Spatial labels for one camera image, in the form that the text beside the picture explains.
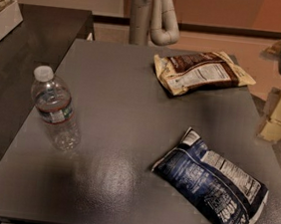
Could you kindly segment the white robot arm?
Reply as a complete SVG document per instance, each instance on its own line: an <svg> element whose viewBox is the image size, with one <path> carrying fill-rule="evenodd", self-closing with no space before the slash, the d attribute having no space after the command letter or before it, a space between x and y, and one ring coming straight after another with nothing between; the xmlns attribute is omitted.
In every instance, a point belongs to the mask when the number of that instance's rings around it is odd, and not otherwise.
<svg viewBox="0 0 281 224"><path fill-rule="evenodd" d="M129 43L156 46L175 44L179 40L173 0L132 0Z"/></svg>

